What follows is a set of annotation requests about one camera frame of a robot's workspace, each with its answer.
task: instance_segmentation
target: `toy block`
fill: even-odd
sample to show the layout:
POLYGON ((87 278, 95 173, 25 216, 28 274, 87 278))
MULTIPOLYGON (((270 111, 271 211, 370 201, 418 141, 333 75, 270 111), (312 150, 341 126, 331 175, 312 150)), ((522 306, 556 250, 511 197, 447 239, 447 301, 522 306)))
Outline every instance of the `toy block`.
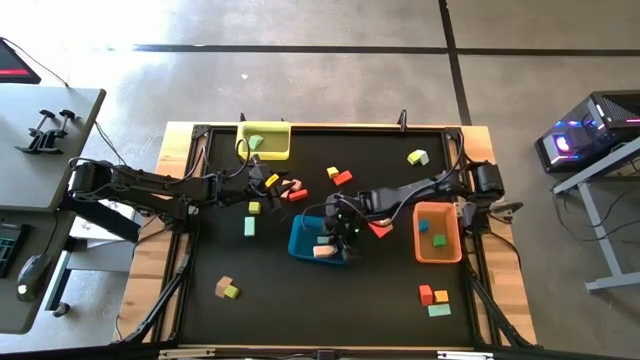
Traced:
POLYGON ((256 218, 247 216, 244 218, 244 236, 256 235, 256 218))
POLYGON ((219 298, 224 298, 224 290, 227 288, 227 286, 231 285, 232 281, 232 278, 223 276, 222 279, 220 279, 220 281, 218 281, 218 283, 216 284, 216 296, 219 298))
POLYGON ((260 203, 257 201, 249 202, 249 214, 260 214, 260 203))
POLYGON ((300 199, 304 199, 309 196, 309 192, 305 190, 296 191, 294 193, 289 194, 289 201, 298 201, 300 199))
POLYGON ((435 235, 433 237, 433 247, 441 247, 447 245, 447 238, 444 235, 435 235))
POLYGON ((239 292, 240 292, 240 289, 238 289, 233 285, 229 285, 227 286, 226 289, 224 289, 224 294, 232 299, 235 299, 238 296, 239 292))
POLYGON ((447 302, 449 301, 449 294, 447 290, 438 290, 433 293, 436 297, 436 302, 447 302))
POLYGON ((422 165, 427 165, 429 163, 429 155, 424 150, 416 150, 407 156, 407 161, 411 165, 415 165, 418 162, 422 165))
POLYGON ((353 176, 351 176, 351 172, 349 170, 343 172, 342 174, 336 176, 333 178, 333 182, 336 183, 336 185, 340 186, 346 182, 348 182, 349 180, 353 179, 353 176))
POLYGON ((293 179, 294 185, 291 187, 291 191, 300 191, 302 189, 302 181, 293 179))
POLYGON ((313 247, 313 257, 316 258, 332 257, 336 252, 338 252, 338 249, 333 245, 318 245, 313 247))
POLYGON ((378 225, 378 226, 387 226, 387 225, 391 224, 391 219, 390 218, 386 218, 386 219, 374 221, 373 223, 378 225))
POLYGON ((431 286, 420 285, 418 290, 420 291, 420 303, 422 306, 429 306, 433 304, 433 291, 431 291, 431 286))
POLYGON ((271 177, 267 179, 267 181, 264 182, 264 185, 266 187, 270 187, 271 185, 273 185, 274 182, 278 181, 279 178, 280 177, 278 176, 278 174, 273 174, 271 175, 271 177))
POLYGON ((329 175, 329 179, 333 179, 334 177, 338 176, 338 174, 340 174, 340 172, 335 167, 330 167, 327 169, 327 175, 329 175))
MULTIPOLYGON (((282 185, 287 185, 289 183, 291 183, 291 180, 282 180, 282 185)), ((280 198, 281 199, 285 199, 285 200, 288 199, 289 198, 289 191, 291 191, 291 189, 289 189, 289 190, 283 192, 282 194, 280 194, 280 198)))
POLYGON ((427 310, 431 317, 451 315, 451 308, 449 307, 449 304, 429 305, 427 310))
POLYGON ((329 245, 331 238, 328 236, 318 236, 316 242, 318 245, 329 245))
POLYGON ((429 221, 425 219, 418 221, 418 229, 420 229, 420 232, 427 232, 429 230, 429 221))
POLYGON ((382 238, 387 235, 391 230, 393 230, 393 225, 389 223, 387 226, 377 226, 372 223, 369 223, 369 227, 373 230, 373 233, 376 234, 378 238, 382 238))
POLYGON ((260 146, 260 144, 262 143, 262 140, 264 140, 264 138, 260 135, 252 135, 249 138, 249 149, 251 150, 255 150, 258 148, 258 146, 260 146))

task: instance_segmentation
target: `computer mouse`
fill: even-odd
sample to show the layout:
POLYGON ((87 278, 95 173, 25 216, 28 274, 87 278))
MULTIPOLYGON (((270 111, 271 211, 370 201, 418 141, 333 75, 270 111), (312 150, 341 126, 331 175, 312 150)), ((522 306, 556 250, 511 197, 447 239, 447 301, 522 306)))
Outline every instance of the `computer mouse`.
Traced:
POLYGON ((44 254, 33 255, 24 263, 18 275, 18 300, 24 302, 36 301, 40 291, 42 291, 50 265, 51 257, 44 254))

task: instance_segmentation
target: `yellow bin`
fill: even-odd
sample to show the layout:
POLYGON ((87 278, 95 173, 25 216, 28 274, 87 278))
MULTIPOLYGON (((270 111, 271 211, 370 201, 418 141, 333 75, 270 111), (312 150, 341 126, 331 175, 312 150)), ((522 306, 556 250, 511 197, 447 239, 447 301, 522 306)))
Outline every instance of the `yellow bin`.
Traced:
MULTIPOLYGON (((243 121, 238 125, 236 144, 240 139, 249 141, 252 135, 264 138, 258 150, 251 151, 251 155, 260 155, 261 160, 287 160, 291 144, 291 124, 285 121, 243 121)), ((247 144, 242 142, 238 153, 243 159, 247 158, 247 144)))

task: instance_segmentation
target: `wooden table frame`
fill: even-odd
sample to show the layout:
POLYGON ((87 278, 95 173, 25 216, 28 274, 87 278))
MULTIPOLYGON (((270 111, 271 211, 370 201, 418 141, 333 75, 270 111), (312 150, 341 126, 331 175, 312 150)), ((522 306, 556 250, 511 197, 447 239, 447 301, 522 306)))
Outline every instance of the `wooden table frame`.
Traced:
MULTIPOLYGON (((194 125, 236 126, 238 123, 169 122, 165 131, 162 148, 160 149, 156 173, 178 178, 184 176, 194 125)), ((319 125, 320 124, 293 124, 294 127, 317 127, 319 125)), ((325 125, 344 127, 398 127, 398 125, 373 124, 325 125)), ((443 126, 426 125, 412 127, 442 128, 443 126)), ((484 126, 462 126, 460 128, 465 135, 465 151, 469 157, 474 160, 488 160, 495 163, 488 128, 484 126)), ((452 156, 455 156, 455 149, 451 150, 451 153, 454 154, 452 156)), ((199 174, 202 164, 196 164, 196 166, 195 173, 199 174)), ((491 219, 490 222, 494 233, 513 242, 510 225, 497 222, 493 219, 491 219)), ((161 229, 162 226, 162 223, 156 220, 152 224, 149 224, 140 236, 143 237, 153 233, 161 229)), ((119 313, 119 328, 124 336, 135 330, 140 321, 148 314, 160 294, 171 237, 172 234, 170 232, 162 233, 148 239, 136 248, 119 313)), ((183 235, 182 238, 179 239, 179 255, 177 261, 175 261, 174 270, 182 261, 186 240, 186 235, 183 235)), ((468 246, 472 248, 470 240, 467 241, 468 246)), ((497 239, 492 239, 491 235, 484 236, 483 245, 494 301, 504 312, 511 324, 516 327, 518 332, 529 342, 535 343, 535 332, 516 254, 505 244, 497 239)), ((470 255, 470 259, 472 265, 477 269, 477 259, 475 255, 470 255)), ((175 315, 177 295, 176 292, 167 306, 160 334, 161 340, 167 339, 170 335, 175 315)), ((475 295, 475 303, 478 312, 480 333, 485 342, 489 344, 491 343, 489 321, 484 304, 477 294, 475 295)), ((150 339, 151 334, 147 335, 145 341, 150 341, 150 339)))

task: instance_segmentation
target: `teal block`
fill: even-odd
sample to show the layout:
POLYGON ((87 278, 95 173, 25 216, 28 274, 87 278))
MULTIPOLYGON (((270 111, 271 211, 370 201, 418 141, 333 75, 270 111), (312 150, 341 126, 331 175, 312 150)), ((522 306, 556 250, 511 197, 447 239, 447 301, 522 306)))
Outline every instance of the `teal block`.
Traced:
POLYGON ((449 304, 429 305, 427 306, 427 310, 431 317, 451 315, 451 308, 449 307, 449 304))
POLYGON ((256 235, 256 218, 247 216, 244 218, 244 236, 256 235))
POLYGON ((264 140, 264 138, 260 135, 252 135, 249 138, 249 148, 251 150, 255 150, 258 148, 258 146, 260 146, 260 143, 262 143, 262 140, 264 140))
POLYGON ((447 245, 447 238, 444 235, 436 235, 433 237, 433 247, 447 245))
POLYGON ((317 242, 318 242, 318 245, 329 245, 329 237, 328 236, 318 236, 317 242))
POLYGON ((427 232, 429 230, 429 221, 425 219, 418 221, 418 228, 420 232, 427 232))

